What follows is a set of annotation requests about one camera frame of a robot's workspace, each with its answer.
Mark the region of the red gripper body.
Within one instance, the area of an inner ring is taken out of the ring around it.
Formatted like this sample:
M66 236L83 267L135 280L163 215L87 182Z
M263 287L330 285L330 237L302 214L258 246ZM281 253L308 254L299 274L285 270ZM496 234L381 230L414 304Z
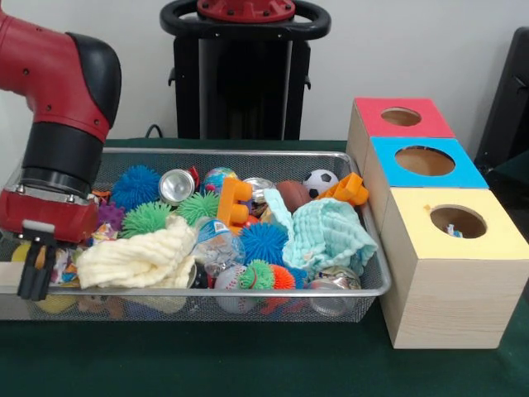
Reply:
M97 224L92 199L34 188L1 192L1 229L15 238L79 244Z

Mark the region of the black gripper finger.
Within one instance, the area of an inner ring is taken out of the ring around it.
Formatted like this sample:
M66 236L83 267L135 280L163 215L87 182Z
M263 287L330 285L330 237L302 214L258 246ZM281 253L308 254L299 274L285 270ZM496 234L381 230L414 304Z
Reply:
M41 244L33 241L26 255L17 290L17 295L22 299L30 299L38 290L37 277L40 271L36 268L36 261L40 251Z
M56 261L56 246L45 248L45 261L35 278L35 300L44 300L49 288L50 278Z

